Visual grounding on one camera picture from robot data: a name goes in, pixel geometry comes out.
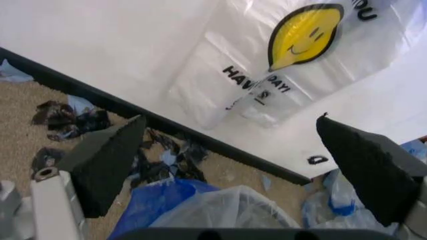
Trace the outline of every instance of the blue plastic bag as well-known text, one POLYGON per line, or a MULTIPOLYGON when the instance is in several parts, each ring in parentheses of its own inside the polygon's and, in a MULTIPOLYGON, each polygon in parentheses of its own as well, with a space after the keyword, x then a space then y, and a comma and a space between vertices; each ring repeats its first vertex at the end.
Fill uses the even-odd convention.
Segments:
POLYGON ((172 210, 196 193, 218 191, 219 188, 198 180, 165 179, 135 188, 129 205, 108 237, 113 240, 130 231, 146 228, 158 217, 172 210))

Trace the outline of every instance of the white surface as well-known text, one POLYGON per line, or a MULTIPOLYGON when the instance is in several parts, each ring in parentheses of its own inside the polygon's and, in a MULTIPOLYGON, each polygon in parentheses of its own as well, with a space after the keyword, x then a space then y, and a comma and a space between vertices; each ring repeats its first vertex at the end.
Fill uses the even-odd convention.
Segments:
MULTIPOLYGON (((176 103, 162 98, 170 82, 163 80, 161 69, 159 77, 145 74, 158 61, 148 55, 163 54, 171 41, 150 36, 159 29, 173 31, 177 20, 185 22, 183 15, 198 13, 180 1, 162 1, 168 6, 164 14, 176 18, 163 19, 150 7, 155 1, 1 0, 0 47, 309 178, 336 168, 333 161, 307 163, 312 155, 330 157, 315 126, 324 112, 399 144, 427 135, 427 35, 392 67, 317 102, 278 128, 261 128, 231 114, 217 128, 202 129, 176 103)), ((191 30, 187 23, 180 32, 191 30)))

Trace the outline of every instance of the black plastic scrap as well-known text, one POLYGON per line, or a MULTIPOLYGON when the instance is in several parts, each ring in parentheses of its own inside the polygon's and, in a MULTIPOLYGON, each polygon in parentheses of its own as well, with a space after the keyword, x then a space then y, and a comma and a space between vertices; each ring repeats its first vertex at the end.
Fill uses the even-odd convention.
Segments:
POLYGON ((412 177, 426 166, 385 136, 317 119, 317 132, 357 196, 384 226, 401 223, 419 194, 412 177))
POLYGON ((111 126, 108 114, 104 110, 90 111, 76 116, 68 104, 47 101, 37 106, 37 113, 32 118, 33 125, 47 125, 47 134, 52 141, 76 138, 87 132, 103 130, 111 126))
POLYGON ((147 131, 151 141, 144 141, 135 156, 137 163, 129 172, 129 176, 132 176, 131 188, 137 187, 144 181, 152 183, 170 176, 206 182, 203 172, 197 167, 208 155, 208 151, 203 146, 187 141, 180 147, 165 135, 158 134, 152 129, 147 129, 147 131), (161 144, 165 151, 170 150, 173 155, 176 155, 176 162, 171 166, 162 161, 149 162, 142 149, 150 149, 153 143, 161 144))
POLYGON ((61 149, 43 147, 38 150, 31 163, 31 179, 41 169, 55 166, 64 156, 65 151, 61 149))

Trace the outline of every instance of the debris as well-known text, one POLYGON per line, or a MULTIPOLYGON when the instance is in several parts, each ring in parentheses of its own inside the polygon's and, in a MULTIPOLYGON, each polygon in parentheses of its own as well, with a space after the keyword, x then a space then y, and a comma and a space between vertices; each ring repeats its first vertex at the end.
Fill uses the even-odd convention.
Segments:
POLYGON ((187 140, 182 145, 180 154, 184 154, 186 159, 192 161, 195 165, 199 165, 208 156, 208 150, 198 143, 187 140))
POLYGON ((315 190, 315 185, 312 182, 305 184, 303 187, 307 193, 311 193, 315 190))
POLYGON ((174 140, 170 139, 167 136, 163 136, 161 134, 157 134, 152 129, 147 129, 147 131, 148 131, 148 134, 150 135, 151 139, 154 142, 160 143, 161 146, 165 150, 170 149, 173 154, 178 155, 178 153, 180 152, 180 146, 174 140))
POLYGON ((95 109, 95 106, 88 100, 73 95, 67 95, 68 105, 74 110, 74 113, 78 116, 84 113, 91 112, 95 109))
POLYGON ((161 154, 160 160, 166 165, 172 166, 177 161, 177 156, 173 155, 171 150, 168 149, 161 154))
POLYGON ((130 183, 131 189, 138 187, 144 181, 152 183, 170 177, 168 165, 164 162, 149 162, 141 149, 138 149, 135 159, 137 160, 137 164, 131 169, 127 177, 128 179, 132 178, 130 183))
POLYGON ((47 101, 37 106, 37 113, 32 117, 33 125, 48 125, 51 130, 71 124, 75 121, 73 109, 57 101, 47 101))
POLYGON ((422 141, 415 139, 400 146, 412 156, 427 164, 427 146, 422 141))
POLYGON ((272 181, 266 175, 261 175, 261 179, 262 179, 262 186, 264 187, 264 190, 267 192, 268 190, 270 190, 272 186, 272 181))
POLYGON ((141 148, 143 148, 143 149, 151 149, 151 146, 154 144, 154 141, 152 141, 152 140, 150 140, 150 141, 144 141, 142 144, 141 144, 141 148))
POLYGON ((162 145, 165 151, 160 156, 161 162, 149 162, 142 149, 138 150, 136 171, 139 173, 140 178, 135 178, 132 181, 132 189, 144 181, 152 183, 172 176, 180 179, 195 179, 206 182, 203 172, 196 166, 206 158, 207 150, 204 147, 194 142, 187 142, 180 148, 171 138, 158 134, 152 129, 147 129, 147 131, 151 141, 144 141, 140 147, 150 149, 151 145, 157 142, 162 145))
POLYGON ((76 115, 71 106, 57 101, 47 101, 38 105, 37 113, 31 122, 33 125, 47 125, 48 130, 56 131, 47 134, 47 138, 57 142, 111 126, 105 110, 93 110, 76 115))
POLYGON ((33 80, 34 78, 32 76, 10 65, 7 59, 4 59, 3 63, 0 65, 0 81, 24 83, 33 80))
POLYGON ((42 147, 35 154, 31 163, 31 179, 34 179, 34 175, 43 168, 52 167, 57 164, 65 155, 65 151, 42 147))

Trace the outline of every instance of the trash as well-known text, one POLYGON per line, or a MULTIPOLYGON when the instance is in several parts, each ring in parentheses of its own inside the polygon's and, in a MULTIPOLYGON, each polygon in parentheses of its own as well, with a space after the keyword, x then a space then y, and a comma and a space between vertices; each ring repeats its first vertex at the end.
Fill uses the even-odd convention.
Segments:
POLYGON ((0 65, 0 81, 24 83, 33 80, 34 78, 32 76, 10 65, 7 59, 4 59, 0 65))
POLYGON ((393 235, 399 224, 394 222, 388 227, 379 223, 371 211, 359 209, 348 216, 337 216, 332 220, 315 225, 314 229, 364 229, 393 235))
POLYGON ((153 183, 168 179, 171 177, 169 172, 170 167, 164 162, 149 162, 144 152, 138 149, 132 164, 132 169, 127 178, 131 178, 130 188, 134 189, 144 181, 153 183))
POLYGON ((151 149, 151 146, 154 144, 154 141, 144 141, 142 144, 141 144, 141 148, 143 148, 143 149, 151 149))
POLYGON ((182 145, 180 154, 184 154, 186 159, 192 161, 195 165, 199 165, 208 156, 208 150, 196 142, 187 140, 182 145))
POLYGON ((118 220, 109 240, 148 227, 154 220, 172 210, 194 194, 218 191, 217 187, 189 179, 164 179, 135 188, 126 210, 118 220))
POLYGON ((336 217, 328 206, 329 198, 327 191, 318 191, 305 200, 302 205, 302 222, 305 228, 312 228, 336 217))
POLYGON ((242 185, 194 194, 149 227, 278 229, 300 226, 275 202, 242 185))
POLYGON ((422 141, 415 139, 400 146, 412 156, 427 164, 427 146, 422 141))
POLYGON ((47 138, 57 142, 111 126, 105 110, 93 110, 76 115, 70 105, 57 101, 47 101, 38 105, 37 113, 31 122, 33 125, 47 125, 48 130, 56 131, 47 134, 47 138))
POLYGON ((95 109, 95 106, 90 101, 82 97, 67 95, 67 98, 68 105, 74 110, 74 113, 77 116, 91 112, 93 109, 95 109))
POLYGON ((331 195, 327 190, 316 192, 309 196, 302 205, 304 227, 310 229, 364 229, 389 235, 392 235, 397 229, 397 223, 384 227, 375 219, 372 212, 363 206, 355 208, 354 204, 352 207, 351 211, 349 211, 350 207, 347 207, 347 212, 342 209, 338 209, 341 212, 337 211, 331 204, 331 195))
POLYGON ((154 142, 160 143, 165 150, 170 149, 172 154, 178 155, 180 152, 180 146, 174 140, 167 136, 163 136, 162 134, 157 134, 152 129, 147 129, 147 131, 154 142))
POLYGON ((315 190, 315 185, 312 182, 305 184, 303 187, 307 193, 311 193, 315 190))
POLYGON ((56 165, 65 155, 65 151, 56 148, 42 147, 35 154, 31 163, 31 179, 43 168, 56 165))
POLYGON ((185 157, 185 154, 180 154, 176 157, 177 171, 175 177, 180 179, 194 179, 206 183, 205 175, 199 168, 185 157))
POLYGON ((168 149, 160 155, 160 160, 164 162, 166 165, 172 166, 177 161, 177 156, 173 155, 171 153, 171 150, 168 149))
MULTIPOLYGON (((167 136, 157 134, 152 129, 147 129, 147 131, 151 139, 154 142, 160 143, 165 149, 163 154, 167 154, 168 156, 165 155, 164 158, 168 157, 168 159, 166 159, 167 162, 164 162, 164 165, 167 166, 169 172, 176 178, 195 179, 206 183, 205 175, 197 167, 197 164, 203 161, 208 154, 208 151, 203 146, 188 140, 180 147, 174 140, 167 136), (168 163, 173 160, 172 156, 176 156, 175 163, 169 167, 168 163)), ((166 169, 164 166, 157 166, 157 168, 166 169)))
POLYGON ((348 216, 356 209, 365 208, 356 190, 339 169, 332 171, 325 178, 323 185, 329 190, 328 204, 335 214, 348 216))
POLYGON ((268 190, 270 190, 272 186, 272 181, 266 175, 261 175, 261 179, 262 179, 262 186, 264 187, 264 190, 267 192, 268 190))
POLYGON ((73 109, 64 103, 47 101, 36 107, 37 113, 32 117, 33 125, 48 125, 50 130, 61 128, 75 121, 73 109))

